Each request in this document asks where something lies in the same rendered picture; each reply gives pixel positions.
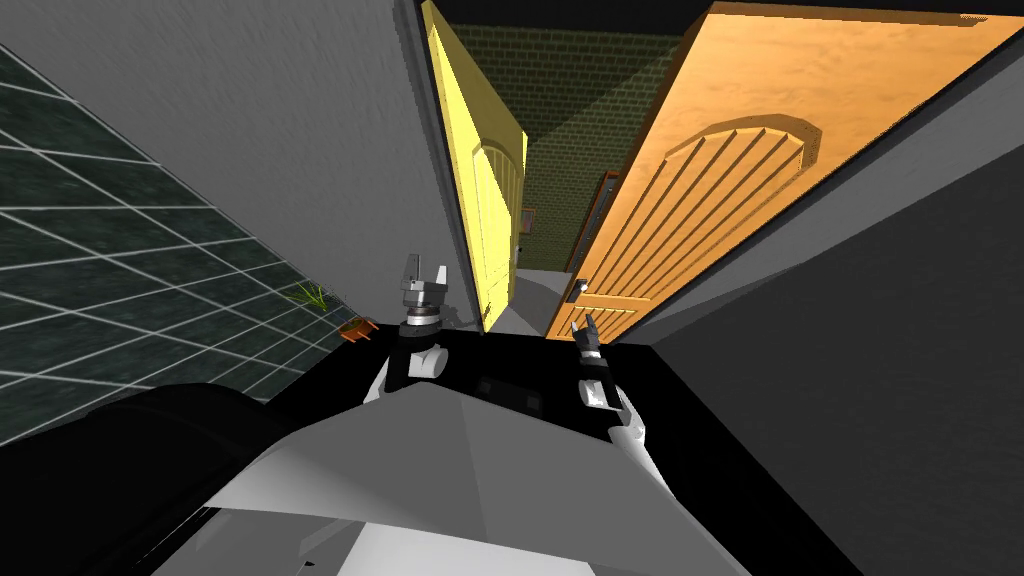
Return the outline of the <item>green plant in orange pot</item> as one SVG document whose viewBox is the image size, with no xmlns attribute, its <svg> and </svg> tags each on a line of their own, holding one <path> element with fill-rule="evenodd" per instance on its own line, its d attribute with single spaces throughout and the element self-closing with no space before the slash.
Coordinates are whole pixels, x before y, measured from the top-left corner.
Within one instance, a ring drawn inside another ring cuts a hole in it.
<svg viewBox="0 0 1024 576">
<path fill-rule="evenodd" d="M 301 305 L 324 312 L 337 325 L 339 336 L 347 342 L 369 340 L 370 334 L 378 329 L 373 321 L 357 315 L 339 296 L 312 281 L 297 283 L 292 290 L 284 291 L 282 295 Z"/>
</svg>

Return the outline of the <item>orange door leaf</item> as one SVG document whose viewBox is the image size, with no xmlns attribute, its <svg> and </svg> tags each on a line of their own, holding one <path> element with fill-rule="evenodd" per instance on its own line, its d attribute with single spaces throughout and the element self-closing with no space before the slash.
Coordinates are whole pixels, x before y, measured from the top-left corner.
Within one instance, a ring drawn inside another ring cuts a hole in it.
<svg viewBox="0 0 1024 576">
<path fill-rule="evenodd" d="M 546 335 L 602 342 L 690 287 L 1024 30 L 1024 16 L 713 3 L 684 35 Z M 578 278 L 588 292 L 564 302 Z"/>
</svg>

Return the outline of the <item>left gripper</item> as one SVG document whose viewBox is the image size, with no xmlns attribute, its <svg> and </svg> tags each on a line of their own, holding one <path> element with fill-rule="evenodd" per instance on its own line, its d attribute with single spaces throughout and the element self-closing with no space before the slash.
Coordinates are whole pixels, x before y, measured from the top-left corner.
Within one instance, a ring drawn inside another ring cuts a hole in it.
<svg viewBox="0 0 1024 576">
<path fill-rule="evenodd" d="M 447 266 L 438 265 L 433 282 L 420 280 L 420 256 L 410 254 L 406 263 L 406 278 L 400 281 L 403 304 L 410 308 L 439 308 L 445 299 Z"/>
</svg>

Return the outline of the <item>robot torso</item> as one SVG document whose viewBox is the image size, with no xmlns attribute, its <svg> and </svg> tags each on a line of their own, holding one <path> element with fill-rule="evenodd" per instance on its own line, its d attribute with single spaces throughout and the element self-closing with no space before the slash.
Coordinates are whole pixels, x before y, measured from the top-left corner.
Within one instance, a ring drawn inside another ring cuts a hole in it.
<svg viewBox="0 0 1024 576">
<path fill-rule="evenodd" d="M 294 431 L 153 576 L 751 576 L 610 440 L 421 382 Z"/>
</svg>

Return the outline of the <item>yellow door leaf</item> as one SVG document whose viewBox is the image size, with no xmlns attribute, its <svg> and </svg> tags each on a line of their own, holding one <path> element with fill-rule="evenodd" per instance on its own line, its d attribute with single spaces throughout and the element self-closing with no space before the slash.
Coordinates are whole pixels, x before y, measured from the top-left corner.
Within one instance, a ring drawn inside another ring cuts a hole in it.
<svg viewBox="0 0 1024 576">
<path fill-rule="evenodd" d="M 514 295 L 528 137 L 432 0 L 421 10 L 482 328 L 489 332 Z"/>
</svg>

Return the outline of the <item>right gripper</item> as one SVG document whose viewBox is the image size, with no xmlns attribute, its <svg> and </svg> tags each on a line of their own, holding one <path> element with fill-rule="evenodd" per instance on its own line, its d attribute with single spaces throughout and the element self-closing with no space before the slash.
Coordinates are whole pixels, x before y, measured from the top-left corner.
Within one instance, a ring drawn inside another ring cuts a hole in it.
<svg viewBox="0 0 1024 576">
<path fill-rule="evenodd" d="M 575 340 L 582 358 L 600 358 L 599 331 L 591 314 L 585 316 L 585 329 L 578 328 L 574 321 L 570 322 L 572 337 Z"/>
</svg>

